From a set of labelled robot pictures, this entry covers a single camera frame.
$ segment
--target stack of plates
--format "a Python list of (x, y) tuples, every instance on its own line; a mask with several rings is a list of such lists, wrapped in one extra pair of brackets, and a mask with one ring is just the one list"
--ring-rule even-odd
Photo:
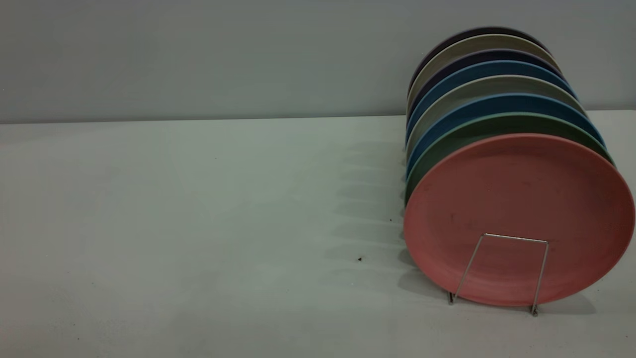
[(528, 34), (472, 29), (419, 64), (407, 100), (404, 235), (420, 269), (486, 304), (567, 297), (602, 278), (634, 228), (630, 190), (556, 61)]

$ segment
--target green plate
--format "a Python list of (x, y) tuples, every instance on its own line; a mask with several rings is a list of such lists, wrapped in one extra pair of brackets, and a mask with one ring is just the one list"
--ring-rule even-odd
[(512, 133), (550, 134), (575, 141), (592, 149), (616, 166), (607, 150), (594, 137), (573, 124), (556, 117), (536, 113), (498, 113), (456, 127), (438, 138), (424, 151), (406, 179), (404, 204), (408, 203), (409, 197), (424, 175), (447, 155), (476, 141)]

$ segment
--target wall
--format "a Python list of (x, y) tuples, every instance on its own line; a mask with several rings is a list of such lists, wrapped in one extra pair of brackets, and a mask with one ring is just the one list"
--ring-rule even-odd
[(633, 0), (4, 0), (0, 122), (388, 115), (437, 42), (527, 31), (589, 109), (636, 107)]

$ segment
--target blue plate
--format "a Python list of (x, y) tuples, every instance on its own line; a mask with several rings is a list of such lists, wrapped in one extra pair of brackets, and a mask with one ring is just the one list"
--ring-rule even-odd
[(408, 158), (406, 177), (408, 178), (417, 159), (426, 148), (444, 133), (470, 120), (507, 112), (539, 113), (562, 119), (586, 131), (605, 147), (605, 143), (594, 125), (571, 106), (556, 99), (535, 94), (499, 94), (460, 106), (435, 122), (417, 141), (411, 156)]
[(411, 117), (408, 120), (406, 125), (406, 141), (408, 141), (408, 137), (411, 135), (413, 131), (413, 127), (417, 123), (417, 120), (420, 116), (428, 109), (428, 107), (433, 104), (433, 102), (437, 101), (441, 96), (444, 96), (447, 92), (452, 89), (459, 87), (467, 82), (477, 80), (479, 78), (488, 77), (488, 76), (496, 76), (496, 75), (522, 75), (538, 78), (540, 80), (544, 80), (547, 82), (560, 87), (564, 91), (571, 94), (574, 98), (576, 95), (572, 88), (567, 84), (567, 82), (563, 81), (559, 76), (554, 73), (536, 66), (535, 64), (531, 64), (523, 61), (488, 61), (481, 62), (478, 64), (470, 65), (466, 68), (462, 68), (457, 72), (452, 73), (450, 76), (444, 78), (442, 81), (437, 83), (433, 88), (428, 91), (419, 101)]
[(474, 64), (478, 64), (478, 63), (481, 63), (481, 62), (497, 61), (497, 60), (499, 60), (499, 61), (509, 60), (509, 61), (528, 62), (529, 64), (533, 64), (533, 65), (542, 67), (542, 68), (554, 73), (555, 75), (559, 76), (563, 81), (565, 81), (567, 83), (567, 81), (563, 77), (563, 74), (561, 74), (561, 72), (557, 68), (555, 68), (551, 64), (547, 63), (544, 59), (542, 59), (540, 57), (537, 57), (535, 55), (529, 54), (527, 52), (519, 51), (519, 50), (509, 50), (509, 49), (506, 49), (506, 48), (478, 51), (478, 52), (474, 52), (472, 54), (463, 56), (463, 57), (461, 57), (461, 58), (449, 63), (448, 65), (446, 65), (444, 68), (440, 69), (439, 71), (437, 71), (437, 73), (435, 73), (422, 86), (422, 88), (417, 92), (417, 95), (415, 96), (415, 99), (413, 100), (413, 104), (410, 106), (410, 108), (408, 108), (408, 113), (406, 114), (407, 115), (407, 117), (406, 117), (407, 120), (411, 117), (411, 114), (413, 113), (417, 103), (419, 103), (420, 100), (436, 84), (438, 84), (444, 78), (452, 75), (453, 73), (459, 71), (462, 68), (466, 68), (468, 66), (471, 66), (471, 65), (474, 65)]

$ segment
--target table surface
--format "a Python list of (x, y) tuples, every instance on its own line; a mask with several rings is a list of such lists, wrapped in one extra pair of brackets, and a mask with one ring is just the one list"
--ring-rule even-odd
[[(636, 111), (590, 117), (632, 190)], [(402, 233), (404, 118), (2, 125), (1, 357), (633, 357), (636, 248), (459, 300)]]

